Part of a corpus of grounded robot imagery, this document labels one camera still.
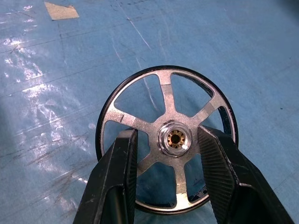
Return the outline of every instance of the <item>pulley wheel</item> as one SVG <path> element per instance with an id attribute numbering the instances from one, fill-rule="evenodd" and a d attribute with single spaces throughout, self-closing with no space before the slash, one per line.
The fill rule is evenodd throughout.
<path id="1" fill-rule="evenodd" d="M 173 74 L 192 80 L 211 97 L 193 117 L 179 113 L 175 108 L 171 86 Z M 114 106 L 116 99 L 125 89 L 150 75 L 156 75 L 159 78 L 165 104 L 165 113 L 153 123 L 123 112 Z M 199 124 L 216 110 L 220 113 L 223 131 L 230 135 L 238 145 L 238 129 L 233 110 L 221 90 L 208 78 L 198 72 L 178 66 L 157 66 L 137 72 L 113 91 L 101 111 L 96 129 L 98 160 L 105 153 L 104 129 L 108 121 L 114 121 L 145 132 L 149 138 L 150 153 L 138 163 L 137 176 L 141 176 L 156 162 L 173 167 L 176 203 L 171 207 L 165 207 L 162 204 L 146 203 L 136 198 L 136 207 L 147 212 L 164 215 L 183 213 L 198 208 L 208 201 L 209 195 L 203 188 L 197 194 L 196 200 L 190 201 L 188 199 L 184 165 L 199 154 L 199 146 L 196 144 Z"/>

